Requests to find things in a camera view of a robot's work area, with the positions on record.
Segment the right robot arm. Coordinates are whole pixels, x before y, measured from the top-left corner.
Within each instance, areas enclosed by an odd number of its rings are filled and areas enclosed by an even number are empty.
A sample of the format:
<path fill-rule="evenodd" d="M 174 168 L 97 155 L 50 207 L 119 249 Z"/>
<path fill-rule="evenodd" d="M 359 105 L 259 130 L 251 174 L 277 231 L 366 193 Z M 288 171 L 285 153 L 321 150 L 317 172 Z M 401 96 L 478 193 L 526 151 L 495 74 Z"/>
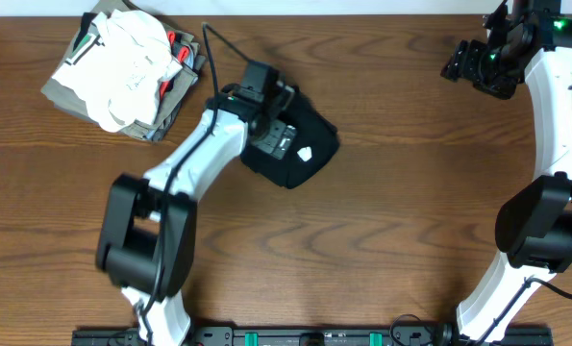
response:
<path fill-rule="evenodd" d="M 459 43 L 442 69 L 450 81 L 508 100 L 529 90 L 535 125 L 531 182 L 499 210 L 496 254 L 436 345 L 549 345 L 545 328 L 512 319 L 572 265 L 572 18 L 560 0 L 504 1 L 485 17 L 485 40 Z"/>

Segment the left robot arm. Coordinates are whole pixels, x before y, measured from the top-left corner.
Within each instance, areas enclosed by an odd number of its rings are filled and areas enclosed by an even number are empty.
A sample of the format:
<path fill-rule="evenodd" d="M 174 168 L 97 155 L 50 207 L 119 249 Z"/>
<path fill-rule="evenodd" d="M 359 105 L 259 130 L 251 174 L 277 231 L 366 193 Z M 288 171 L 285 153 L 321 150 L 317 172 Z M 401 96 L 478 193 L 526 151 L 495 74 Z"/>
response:
<path fill-rule="evenodd" d="M 239 156 L 264 177 L 285 163 L 298 131 L 281 116 L 295 96 L 277 69 L 249 61 L 241 82 L 208 100 L 197 127 L 167 159 L 112 184 L 96 266 L 132 304 L 144 344 L 183 344 L 191 322 L 182 287 L 194 258 L 198 204 Z"/>

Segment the black t-shirt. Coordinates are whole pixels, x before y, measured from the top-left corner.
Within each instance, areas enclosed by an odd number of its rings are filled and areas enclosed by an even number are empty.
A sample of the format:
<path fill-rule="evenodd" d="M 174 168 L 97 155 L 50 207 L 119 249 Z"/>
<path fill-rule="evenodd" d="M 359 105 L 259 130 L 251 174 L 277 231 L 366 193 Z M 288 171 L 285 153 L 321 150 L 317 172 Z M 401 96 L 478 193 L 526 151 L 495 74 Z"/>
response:
<path fill-rule="evenodd" d="M 240 160 L 275 185 L 293 189 L 322 169 L 337 152 L 337 127 L 323 117 L 301 91 L 278 119 L 297 132 L 284 156 L 279 160 L 248 145 Z"/>

